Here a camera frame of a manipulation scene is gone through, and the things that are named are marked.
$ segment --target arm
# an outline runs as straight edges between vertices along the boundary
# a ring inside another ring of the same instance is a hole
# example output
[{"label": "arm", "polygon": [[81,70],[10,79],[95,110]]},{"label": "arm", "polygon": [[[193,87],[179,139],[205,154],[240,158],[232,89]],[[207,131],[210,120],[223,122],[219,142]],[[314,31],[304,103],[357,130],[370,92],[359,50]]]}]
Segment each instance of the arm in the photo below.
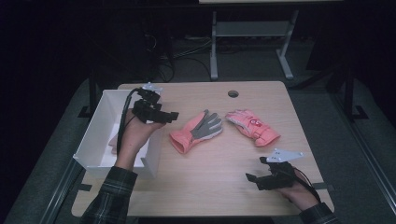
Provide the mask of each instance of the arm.
[{"label": "arm", "polygon": [[[299,172],[295,171],[295,174],[304,180],[304,177]],[[291,188],[277,189],[276,191],[289,199],[302,211],[300,218],[304,223],[341,223],[326,203],[319,203],[311,192],[296,181]]]},{"label": "arm", "polygon": [[80,223],[124,223],[137,174],[134,161],[140,148],[151,134],[164,126],[160,123],[145,124],[129,110],[127,126],[122,137],[120,154],[108,173],[98,195],[81,217]]}]

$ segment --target pink glove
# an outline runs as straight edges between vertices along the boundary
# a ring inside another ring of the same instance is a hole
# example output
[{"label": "pink glove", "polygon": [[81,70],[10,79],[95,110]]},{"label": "pink glove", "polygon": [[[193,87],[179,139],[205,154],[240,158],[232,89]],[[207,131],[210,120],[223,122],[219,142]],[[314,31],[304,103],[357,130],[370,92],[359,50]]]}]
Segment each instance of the pink glove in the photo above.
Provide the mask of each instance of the pink glove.
[{"label": "pink glove", "polygon": [[116,134],[114,137],[108,142],[108,145],[111,146],[111,153],[114,155],[117,155],[117,140],[119,138],[119,135]]},{"label": "pink glove", "polygon": [[279,133],[263,123],[253,112],[247,109],[229,112],[225,118],[234,123],[240,133],[256,139],[256,147],[264,147],[280,136]]},{"label": "pink glove", "polygon": [[221,119],[218,118],[218,114],[208,116],[208,113],[208,110],[201,112],[187,122],[182,130],[169,134],[171,143],[178,152],[187,153],[198,143],[222,132]]}]

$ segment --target person's left hand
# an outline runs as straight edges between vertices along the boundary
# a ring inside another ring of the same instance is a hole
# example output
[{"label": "person's left hand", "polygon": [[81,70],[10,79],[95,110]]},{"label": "person's left hand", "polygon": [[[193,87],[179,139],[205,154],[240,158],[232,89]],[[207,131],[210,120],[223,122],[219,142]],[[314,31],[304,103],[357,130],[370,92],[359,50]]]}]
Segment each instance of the person's left hand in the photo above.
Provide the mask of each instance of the person's left hand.
[{"label": "person's left hand", "polygon": [[132,171],[134,169],[134,160],[140,148],[146,144],[155,130],[160,129],[165,124],[143,123],[134,116],[132,109],[128,109],[125,117],[126,127],[115,166]]}]

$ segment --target metal frame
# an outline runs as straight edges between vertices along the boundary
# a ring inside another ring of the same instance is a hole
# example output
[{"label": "metal frame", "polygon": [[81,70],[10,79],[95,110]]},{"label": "metal frame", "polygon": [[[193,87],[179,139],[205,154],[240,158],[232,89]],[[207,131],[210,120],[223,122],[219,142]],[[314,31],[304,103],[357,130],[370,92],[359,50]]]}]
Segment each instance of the metal frame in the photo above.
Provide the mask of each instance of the metal frame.
[{"label": "metal frame", "polygon": [[361,148],[361,153],[363,154],[363,157],[367,162],[368,168],[371,174],[373,175],[376,184],[378,185],[385,199],[387,200],[390,209],[392,210],[393,214],[396,215],[396,189],[390,183],[387,175],[385,174],[378,160],[375,158],[375,155],[373,154],[373,149],[370,148],[370,146],[365,141],[358,126],[355,124],[355,122],[353,122],[353,120],[351,120],[350,116],[347,113],[345,113],[346,105],[342,102],[340,96],[331,94],[331,99],[336,105],[336,108],[338,109],[341,118],[343,119],[343,122],[351,131],[357,144]]},{"label": "metal frame", "polygon": [[217,21],[217,12],[213,12],[212,21],[212,50],[210,53],[210,79],[219,78],[218,59],[216,56],[216,41],[218,36],[284,36],[285,41],[281,49],[276,50],[277,58],[287,79],[293,79],[286,60],[294,25],[299,10],[294,10],[289,21]]}]

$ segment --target person's right hand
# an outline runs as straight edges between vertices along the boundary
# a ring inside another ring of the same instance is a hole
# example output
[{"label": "person's right hand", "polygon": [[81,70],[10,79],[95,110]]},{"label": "person's right hand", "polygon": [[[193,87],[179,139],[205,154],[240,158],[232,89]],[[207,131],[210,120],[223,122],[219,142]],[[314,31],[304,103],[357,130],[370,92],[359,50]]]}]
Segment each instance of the person's right hand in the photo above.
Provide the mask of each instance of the person's right hand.
[{"label": "person's right hand", "polygon": [[125,116],[125,131],[122,136],[120,154],[117,156],[115,166],[132,171],[134,161],[140,148],[146,144],[155,130],[160,129],[164,123],[143,123],[128,109]]},{"label": "person's right hand", "polygon": [[[294,173],[306,182],[300,172],[294,170]],[[289,199],[292,203],[294,203],[301,211],[304,211],[310,207],[313,207],[318,204],[318,200],[315,196],[306,189],[302,184],[297,181],[294,181],[293,186],[290,188],[276,189],[283,197]]]}]

